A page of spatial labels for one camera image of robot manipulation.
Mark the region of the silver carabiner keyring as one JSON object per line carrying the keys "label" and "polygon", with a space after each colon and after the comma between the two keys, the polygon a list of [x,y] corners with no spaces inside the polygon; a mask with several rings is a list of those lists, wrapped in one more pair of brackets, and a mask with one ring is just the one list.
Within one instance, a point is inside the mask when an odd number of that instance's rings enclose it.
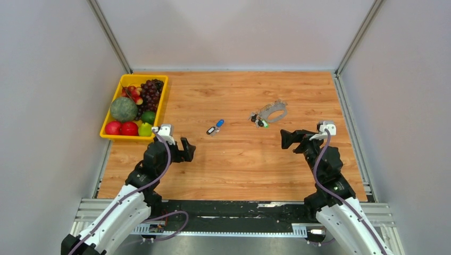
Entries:
{"label": "silver carabiner keyring", "polygon": [[[287,103],[281,99],[274,101],[265,105],[258,111],[258,116],[260,119],[266,121],[267,123],[274,123],[283,119],[287,114]],[[276,117],[271,117],[272,114],[276,112],[281,112]]]}

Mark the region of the black key tag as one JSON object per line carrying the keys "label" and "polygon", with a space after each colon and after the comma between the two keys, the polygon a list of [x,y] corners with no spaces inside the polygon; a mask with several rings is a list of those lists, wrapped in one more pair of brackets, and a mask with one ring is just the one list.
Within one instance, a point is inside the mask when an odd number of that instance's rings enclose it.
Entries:
{"label": "black key tag", "polygon": [[213,126],[206,131],[207,135],[215,136],[220,131],[220,128],[217,126]]}

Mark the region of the blue key tag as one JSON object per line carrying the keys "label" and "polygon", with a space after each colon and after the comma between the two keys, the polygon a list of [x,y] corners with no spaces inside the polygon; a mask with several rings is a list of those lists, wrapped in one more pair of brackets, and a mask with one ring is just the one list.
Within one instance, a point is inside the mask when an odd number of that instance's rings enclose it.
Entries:
{"label": "blue key tag", "polygon": [[217,128],[220,128],[222,125],[224,124],[224,120],[219,120],[217,123],[216,123],[216,127]]}

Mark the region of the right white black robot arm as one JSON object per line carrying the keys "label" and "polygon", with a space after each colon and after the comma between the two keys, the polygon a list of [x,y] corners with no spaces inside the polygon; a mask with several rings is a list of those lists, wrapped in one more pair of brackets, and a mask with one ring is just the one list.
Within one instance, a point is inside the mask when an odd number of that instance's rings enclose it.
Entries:
{"label": "right white black robot arm", "polygon": [[281,130],[281,147],[298,146],[312,172],[316,192],[304,198],[304,216],[321,223],[348,254],[392,254],[356,197],[356,193],[341,173],[343,162],[337,147],[330,146],[331,132],[324,138],[307,130]]}

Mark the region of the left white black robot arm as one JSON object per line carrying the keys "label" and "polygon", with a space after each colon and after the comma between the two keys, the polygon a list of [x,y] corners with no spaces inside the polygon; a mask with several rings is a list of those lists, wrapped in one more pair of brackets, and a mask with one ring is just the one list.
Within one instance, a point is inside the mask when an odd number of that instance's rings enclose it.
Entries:
{"label": "left white black robot arm", "polygon": [[85,230],[63,239],[61,254],[113,254],[139,224],[158,219],[163,206],[155,188],[172,163],[194,159],[196,147],[187,138],[181,144],[179,149],[176,142],[154,138],[107,208]]}

